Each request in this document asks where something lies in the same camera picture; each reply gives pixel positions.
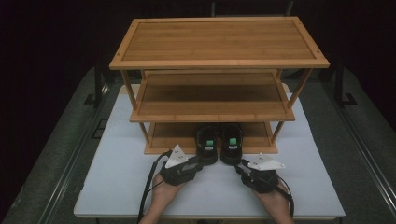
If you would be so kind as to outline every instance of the white table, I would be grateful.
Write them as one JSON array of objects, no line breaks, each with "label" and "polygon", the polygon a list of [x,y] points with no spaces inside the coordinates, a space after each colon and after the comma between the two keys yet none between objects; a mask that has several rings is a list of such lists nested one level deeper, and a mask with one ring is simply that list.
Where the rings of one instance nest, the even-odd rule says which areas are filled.
[{"label": "white table", "polygon": [[[77,217],[137,217],[152,163],[158,155],[143,153],[146,141],[138,123],[130,123],[131,104],[120,94],[79,194]],[[296,219],[343,217],[335,193],[299,100],[296,121],[286,122],[276,140],[278,154],[269,155],[286,165],[278,174],[291,188]],[[244,155],[251,160],[256,155]],[[159,162],[157,172],[165,159]],[[150,195],[146,201],[149,207]],[[234,168],[217,163],[204,167],[177,195],[163,217],[268,218]]]}]

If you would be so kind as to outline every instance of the hand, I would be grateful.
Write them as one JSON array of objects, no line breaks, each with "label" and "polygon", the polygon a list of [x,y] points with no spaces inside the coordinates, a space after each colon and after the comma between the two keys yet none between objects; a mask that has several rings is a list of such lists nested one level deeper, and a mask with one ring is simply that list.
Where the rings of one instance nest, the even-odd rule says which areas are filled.
[{"label": "hand", "polygon": [[[287,188],[280,180],[277,186],[288,192]],[[270,215],[277,224],[294,223],[290,215],[289,202],[282,194],[276,190],[263,194],[253,190],[253,193],[260,200],[268,215]]]},{"label": "hand", "polygon": [[152,179],[152,187],[156,187],[152,190],[151,205],[139,224],[157,223],[163,210],[176,198],[178,191],[185,184],[183,183],[177,186],[169,185],[163,181],[163,177],[160,174],[156,174]]}]

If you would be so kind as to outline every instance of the black shoe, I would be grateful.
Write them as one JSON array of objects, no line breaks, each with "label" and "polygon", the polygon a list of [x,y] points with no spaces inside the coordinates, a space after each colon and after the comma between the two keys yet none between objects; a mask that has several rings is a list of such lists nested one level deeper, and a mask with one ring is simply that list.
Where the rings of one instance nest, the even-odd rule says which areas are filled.
[{"label": "black shoe", "polygon": [[196,154],[204,165],[211,165],[218,160],[219,125],[201,124],[195,133]]},{"label": "black shoe", "polygon": [[223,123],[221,126],[222,147],[220,159],[227,165],[236,165],[242,159],[243,134],[237,123]]}]

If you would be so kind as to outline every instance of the green floor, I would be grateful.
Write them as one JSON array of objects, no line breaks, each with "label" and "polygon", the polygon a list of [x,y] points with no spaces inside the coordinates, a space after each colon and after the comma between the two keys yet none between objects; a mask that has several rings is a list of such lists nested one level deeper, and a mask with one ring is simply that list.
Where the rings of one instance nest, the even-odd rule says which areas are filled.
[{"label": "green floor", "polygon": [[[284,82],[293,90],[298,79]],[[123,82],[116,76],[114,83],[106,84],[98,108],[84,105],[87,96],[94,93],[93,83],[90,71],[78,86],[4,224],[97,223],[93,218],[75,217],[73,208],[100,141],[92,136],[100,136],[101,131],[95,130],[106,126]],[[316,74],[306,83],[300,99],[346,216],[342,220],[297,223],[396,223],[394,207],[389,208],[386,192],[381,191],[385,180],[391,186],[396,184],[396,133],[347,70],[344,84],[345,92],[353,95],[357,105],[340,109],[333,99],[333,80],[322,83]],[[134,223],[131,219],[99,221]]]}]

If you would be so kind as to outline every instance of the dark wall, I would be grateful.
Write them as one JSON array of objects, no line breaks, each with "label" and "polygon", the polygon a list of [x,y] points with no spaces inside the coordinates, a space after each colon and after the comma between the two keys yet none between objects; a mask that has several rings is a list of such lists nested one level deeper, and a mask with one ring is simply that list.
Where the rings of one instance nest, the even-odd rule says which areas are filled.
[{"label": "dark wall", "polygon": [[[340,53],[396,127],[396,21],[390,1],[299,0],[299,16],[327,54]],[[219,14],[282,12],[285,1],[219,1]],[[78,83],[106,68],[133,18],[208,17],[210,1],[1,1],[0,220],[21,189]]]}]

